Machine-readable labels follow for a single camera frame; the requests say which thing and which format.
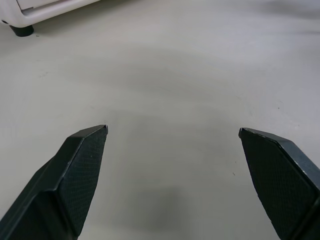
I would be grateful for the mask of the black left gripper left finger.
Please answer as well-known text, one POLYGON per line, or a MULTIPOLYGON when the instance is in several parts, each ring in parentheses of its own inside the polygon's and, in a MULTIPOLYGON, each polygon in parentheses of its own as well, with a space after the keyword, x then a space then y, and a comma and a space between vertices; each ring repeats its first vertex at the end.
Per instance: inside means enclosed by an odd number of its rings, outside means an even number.
POLYGON ((70 135, 0 220, 0 240, 78 240, 99 180, 107 125, 70 135))

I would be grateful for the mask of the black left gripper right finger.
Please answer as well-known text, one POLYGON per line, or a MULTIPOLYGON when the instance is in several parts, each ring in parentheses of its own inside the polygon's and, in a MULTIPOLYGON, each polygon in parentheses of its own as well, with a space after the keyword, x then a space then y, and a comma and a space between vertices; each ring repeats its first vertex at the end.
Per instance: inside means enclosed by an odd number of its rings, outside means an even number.
POLYGON ((289 139, 245 127, 238 136, 280 240, 320 240, 320 169, 289 139))

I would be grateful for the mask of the white appliance with black foot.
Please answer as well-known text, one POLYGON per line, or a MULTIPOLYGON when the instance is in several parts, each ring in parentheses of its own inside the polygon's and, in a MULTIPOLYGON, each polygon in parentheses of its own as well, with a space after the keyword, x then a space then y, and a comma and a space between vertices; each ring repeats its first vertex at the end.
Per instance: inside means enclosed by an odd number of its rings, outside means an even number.
POLYGON ((34 33, 33 25, 101 0, 0 0, 0 23, 18 37, 34 33))

